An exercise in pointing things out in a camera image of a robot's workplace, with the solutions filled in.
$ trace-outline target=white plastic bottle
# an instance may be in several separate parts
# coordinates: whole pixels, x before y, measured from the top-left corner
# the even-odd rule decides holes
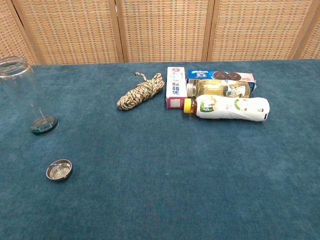
[[[240,98],[218,95],[200,95],[184,100],[184,113],[196,114],[202,119],[245,119],[255,122],[268,118],[270,105],[262,97]]]

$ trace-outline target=woven panel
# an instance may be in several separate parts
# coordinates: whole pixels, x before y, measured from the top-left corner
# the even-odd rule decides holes
[[[107,0],[19,0],[45,64],[118,62]]]
[[[29,64],[35,64],[27,43],[15,22],[13,15],[15,12],[11,13],[4,0],[0,0],[0,11],[0,58],[22,56]]]
[[[212,60],[283,60],[311,0],[220,0]]]
[[[316,25],[301,58],[320,59],[320,22]]]
[[[129,62],[201,61],[208,0],[122,0]]]

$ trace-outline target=cardboard box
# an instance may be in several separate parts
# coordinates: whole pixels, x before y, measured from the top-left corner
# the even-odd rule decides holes
[[[196,84],[200,79],[217,79],[217,80],[234,80],[248,82],[250,86],[250,95],[256,89],[256,80],[252,73],[242,72],[225,72],[214,70],[195,70],[190,69],[188,71],[186,82],[188,84]]]
[[[183,109],[187,98],[186,73],[184,67],[167,68],[166,75],[166,108]]]

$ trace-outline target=plastic bottle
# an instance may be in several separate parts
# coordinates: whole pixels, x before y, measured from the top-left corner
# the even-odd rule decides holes
[[[250,86],[246,81],[200,79],[186,85],[187,96],[218,95],[222,97],[249,98]]]
[[[31,129],[35,135],[51,132],[58,126],[33,68],[21,56],[0,59],[0,85],[23,117],[21,126]]]
[[[202,119],[245,119],[265,121],[270,111],[267,99],[262,97],[239,98],[218,95],[200,95],[184,100],[184,113],[196,114]]]

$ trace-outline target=teal fabric surface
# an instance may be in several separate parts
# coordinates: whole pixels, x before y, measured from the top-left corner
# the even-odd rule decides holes
[[[118,99],[167,67],[253,73],[265,122]],[[320,239],[320,60],[35,66],[59,127],[35,136],[0,88],[0,239]],[[60,183],[58,159],[73,164]]]

